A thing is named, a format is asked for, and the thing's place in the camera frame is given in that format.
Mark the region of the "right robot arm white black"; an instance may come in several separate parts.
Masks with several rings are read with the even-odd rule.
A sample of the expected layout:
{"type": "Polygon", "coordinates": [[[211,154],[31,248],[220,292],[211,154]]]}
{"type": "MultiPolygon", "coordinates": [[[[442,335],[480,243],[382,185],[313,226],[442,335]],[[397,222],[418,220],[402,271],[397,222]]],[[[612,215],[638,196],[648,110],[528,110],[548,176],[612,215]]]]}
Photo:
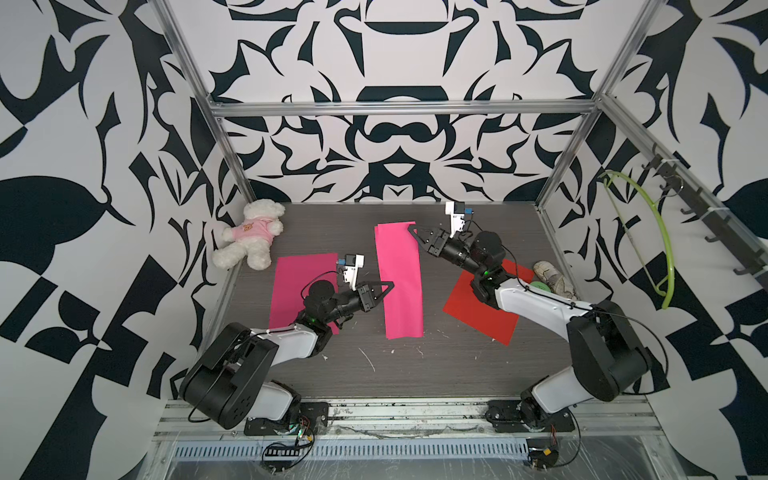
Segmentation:
{"type": "Polygon", "coordinates": [[[468,244],[441,228],[413,225],[408,231],[422,250],[469,273],[479,302],[532,320],[568,342],[571,366],[521,394],[516,421],[528,429],[540,431],[587,400],[610,402],[651,370],[650,350],[616,304],[569,300],[507,272],[496,233],[482,231],[468,244]]]}

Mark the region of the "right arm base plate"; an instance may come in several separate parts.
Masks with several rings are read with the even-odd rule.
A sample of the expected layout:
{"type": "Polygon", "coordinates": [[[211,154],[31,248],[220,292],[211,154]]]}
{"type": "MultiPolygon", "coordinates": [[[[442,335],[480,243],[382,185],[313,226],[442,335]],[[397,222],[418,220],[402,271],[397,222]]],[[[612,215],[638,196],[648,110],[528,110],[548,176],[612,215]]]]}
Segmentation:
{"type": "Polygon", "coordinates": [[[547,413],[532,398],[490,400],[484,418],[497,433],[540,433],[551,428],[556,432],[576,431],[573,417],[565,409],[547,413]]]}

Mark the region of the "magenta paper sheet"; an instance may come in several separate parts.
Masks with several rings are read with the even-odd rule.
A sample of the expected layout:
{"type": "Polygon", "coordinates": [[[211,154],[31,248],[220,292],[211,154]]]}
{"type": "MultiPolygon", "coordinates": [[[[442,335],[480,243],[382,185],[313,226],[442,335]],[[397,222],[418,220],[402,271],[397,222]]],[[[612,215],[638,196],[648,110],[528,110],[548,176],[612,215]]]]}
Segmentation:
{"type": "Polygon", "coordinates": [[[303,298],[317,280],[328,280],[337,289],[336,253],[286,256],[277,261],[269,315],[269,328],[293,323],[304,308],[303,298]]]}
{"type": "Polygon", "coordinates": [[[424,334],[419,245],[408,230],[414,225],[386,223],[374,228],[380,279],[394,283],[383,302],[389,340],[421,338],[424,334]]]}

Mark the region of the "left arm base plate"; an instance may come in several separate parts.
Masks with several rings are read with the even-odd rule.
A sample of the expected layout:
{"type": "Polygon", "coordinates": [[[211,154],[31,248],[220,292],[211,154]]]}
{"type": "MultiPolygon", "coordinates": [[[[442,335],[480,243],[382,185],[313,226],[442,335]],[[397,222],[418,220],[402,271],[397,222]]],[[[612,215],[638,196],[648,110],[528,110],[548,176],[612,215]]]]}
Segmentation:
{"type": "Polygon", "coordinates": [[[302,427],[314,433],[328,424],[330,404],[328,402],[293,403],[280,420],[249,418],[245,422],[246,436],[286,436],[297,434],[302,427]]]}

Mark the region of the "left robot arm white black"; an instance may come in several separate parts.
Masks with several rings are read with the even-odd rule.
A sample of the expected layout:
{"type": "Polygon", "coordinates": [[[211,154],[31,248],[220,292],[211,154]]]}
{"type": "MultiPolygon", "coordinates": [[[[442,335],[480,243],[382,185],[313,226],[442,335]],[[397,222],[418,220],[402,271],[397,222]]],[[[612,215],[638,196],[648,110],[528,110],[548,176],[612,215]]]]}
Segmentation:
{"type": "Polygon", "coordinates": [[[377,281],[338,291],[330,281],[317,280],[287,327],[226,325],[186,374],[181,399],[203,415],[203,422],[211,420],[227,430],[256,421],[279,432],[292,431],[301,424],[301,395],[269,381],[270,369],[320,354],[333,337],[333,327],[379,306],[394,288],[392,281],[377,281]]]}

